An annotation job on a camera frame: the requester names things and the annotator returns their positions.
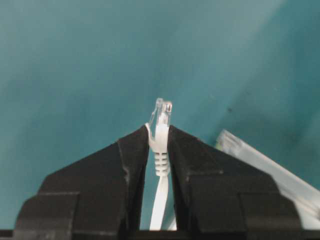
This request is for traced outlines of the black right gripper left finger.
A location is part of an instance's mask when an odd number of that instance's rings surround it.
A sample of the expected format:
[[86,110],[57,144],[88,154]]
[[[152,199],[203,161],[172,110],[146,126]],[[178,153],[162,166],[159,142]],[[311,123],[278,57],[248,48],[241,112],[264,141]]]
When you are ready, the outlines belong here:
[[49,174],[17,216],[15,240],[118,240],[140,227],[149,154],[145,126]]

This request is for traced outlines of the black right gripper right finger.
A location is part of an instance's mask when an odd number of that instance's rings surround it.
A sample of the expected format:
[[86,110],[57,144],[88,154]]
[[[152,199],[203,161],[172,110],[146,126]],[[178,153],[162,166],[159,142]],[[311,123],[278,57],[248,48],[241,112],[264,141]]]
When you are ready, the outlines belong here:
[[300,233],[294,203],[270,174],[169,128],[177,227],[198,233]]

